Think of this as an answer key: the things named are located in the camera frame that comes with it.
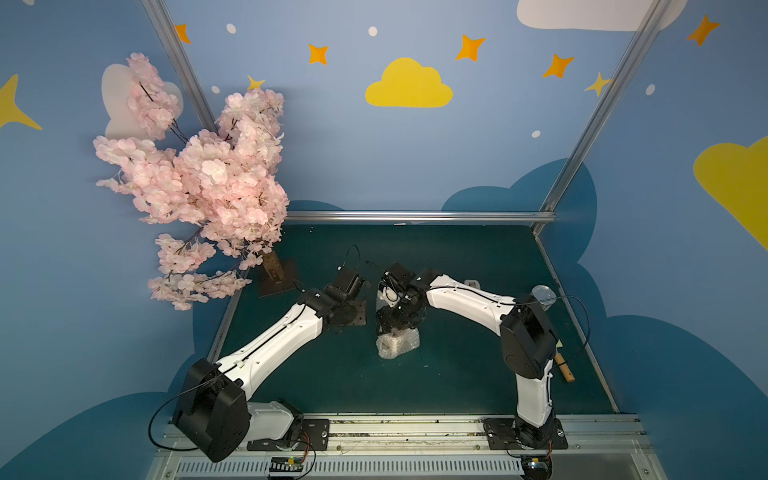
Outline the bubble wrap sheet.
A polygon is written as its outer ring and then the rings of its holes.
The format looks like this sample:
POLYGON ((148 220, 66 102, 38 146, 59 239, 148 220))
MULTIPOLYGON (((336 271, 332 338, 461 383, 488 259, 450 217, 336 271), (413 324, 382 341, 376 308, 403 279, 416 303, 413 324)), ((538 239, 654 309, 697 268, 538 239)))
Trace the bubble wrap sheet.
POLYGON ((420 346, 420 335, 416 328, 398 330, 379 335, 376 347, 380 358, 393 360, 420 346))

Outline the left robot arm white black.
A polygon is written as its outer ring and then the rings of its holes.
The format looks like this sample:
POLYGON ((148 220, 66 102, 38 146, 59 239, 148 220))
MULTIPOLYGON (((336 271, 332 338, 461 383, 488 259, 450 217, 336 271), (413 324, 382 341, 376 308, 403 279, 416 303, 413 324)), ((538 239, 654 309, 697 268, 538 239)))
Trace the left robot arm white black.
POLYGON ((308 342, 333 327, 362 325, 366 302, 312 289, 257 338, 215 362, 202 359, 187 372, 172 423, 210 461, 243 444, 289 449, 302 440, 303 414, 283 400, 254 403, 260 385, 308 342))

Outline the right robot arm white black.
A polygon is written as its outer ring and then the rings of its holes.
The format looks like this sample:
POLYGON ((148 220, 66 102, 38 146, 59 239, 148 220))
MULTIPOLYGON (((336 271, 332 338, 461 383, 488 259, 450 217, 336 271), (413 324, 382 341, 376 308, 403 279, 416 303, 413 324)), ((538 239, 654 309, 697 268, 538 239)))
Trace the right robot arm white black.
POLYGON ((557 436, 551 398, 551 371, 559 337, 541 303, 480 290, 448 275, 387 272, 377 289, 378 354, 394 359, 420 346, 418 325, 428 308, 471 320, 498 336, 502 357, 515 374, 517 406, 510 434, 501 435, 530 449, 549 448, 557 436))

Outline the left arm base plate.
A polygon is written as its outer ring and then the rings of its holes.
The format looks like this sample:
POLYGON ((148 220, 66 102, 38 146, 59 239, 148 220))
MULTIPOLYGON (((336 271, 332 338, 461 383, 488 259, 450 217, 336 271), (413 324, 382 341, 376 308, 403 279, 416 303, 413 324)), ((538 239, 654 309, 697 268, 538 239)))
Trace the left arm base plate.
POLYGON ((315 451, 326 451, 330 438, 330 420, 294 420, 287 433, 278 440, 258 439, 247 443, 248 451, 303 451, 306 447, 315 451))

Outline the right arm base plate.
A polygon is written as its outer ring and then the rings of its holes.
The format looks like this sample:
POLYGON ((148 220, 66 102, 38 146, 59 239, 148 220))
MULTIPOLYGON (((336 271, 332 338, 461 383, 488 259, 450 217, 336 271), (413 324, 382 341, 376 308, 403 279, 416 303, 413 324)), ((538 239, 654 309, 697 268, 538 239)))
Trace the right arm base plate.
POLYGON ((565 432, 559 419, 551 417, 534 427, 516 417, 485 418, 483 431, 491 450, 567 450, 565 432))

